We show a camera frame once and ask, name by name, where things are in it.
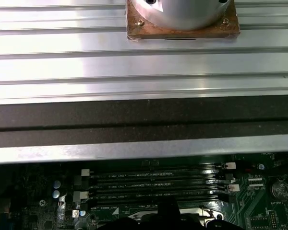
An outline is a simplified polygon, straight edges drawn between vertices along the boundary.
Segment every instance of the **metal surface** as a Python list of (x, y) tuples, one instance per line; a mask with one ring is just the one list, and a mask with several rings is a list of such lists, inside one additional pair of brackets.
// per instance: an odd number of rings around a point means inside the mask
[(237, 40), (126, 39), (125, 0), (0, 0), (0, 104), (288, 94), (288, 0)]
[(0, 148), (1, 163), (160, 158), (288, 151), (288, 135)]
[(175, 30), (194, 30), (214, 23), (225, 12), (230, 0), (132, 0), (148, 21)]

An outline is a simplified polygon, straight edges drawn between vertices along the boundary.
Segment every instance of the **copper base plate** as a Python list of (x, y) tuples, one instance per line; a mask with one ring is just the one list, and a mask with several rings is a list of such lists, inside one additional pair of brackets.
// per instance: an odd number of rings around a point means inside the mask
[(177, 31), (156, 26), (138, 13), (131, 0), (126, 1), (127, 35), (131, 40), (235, 38), (240, 34), (240, 27), (234, 0), (231, 1), (231, 4), (224, 13), (224, 16), (221, 17), (216, 23), (206, 28), (193, 31)]

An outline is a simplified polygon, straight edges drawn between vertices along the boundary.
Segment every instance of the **capacitor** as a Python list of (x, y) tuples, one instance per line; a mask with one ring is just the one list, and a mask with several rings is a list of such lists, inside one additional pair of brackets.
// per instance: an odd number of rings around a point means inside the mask
[(52, 197), (54, 199), (57, 199), (60, 197), (60, 192), (58, 190), (54, 190), (53, 193), (52, 193)]
[(79, 215), (80, 215), (81, 217), (84, 217), (84, 216), (86, 215), (86, 211), (84, 211), (84, 210), (80, 211), (80, 212), (79, 212)]
[(54, 181), (54, 183), (53, 183), (53, 188), (58, 189), (58, 188), (60, 188), (60, 187), (61, 187), (61, 182), (58, 181), (58, 180)]

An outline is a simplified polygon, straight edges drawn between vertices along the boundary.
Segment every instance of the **silver cylindrical cooler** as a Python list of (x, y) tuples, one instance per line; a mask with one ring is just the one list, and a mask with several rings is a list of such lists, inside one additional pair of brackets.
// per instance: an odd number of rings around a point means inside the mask
[(174, 30), (194, 30), (211, 25), (231, 0), (131, 0), (151, 23)]

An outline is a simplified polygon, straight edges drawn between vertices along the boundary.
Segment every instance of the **motherboard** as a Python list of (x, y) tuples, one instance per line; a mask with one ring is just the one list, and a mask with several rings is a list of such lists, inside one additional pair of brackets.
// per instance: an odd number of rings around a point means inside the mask
[(0, 229), (141, 222), (169, 197), (203, 226), (222, 219), (246, 230), (288, 230), (288, 152), (23, 164), (0, 195)]

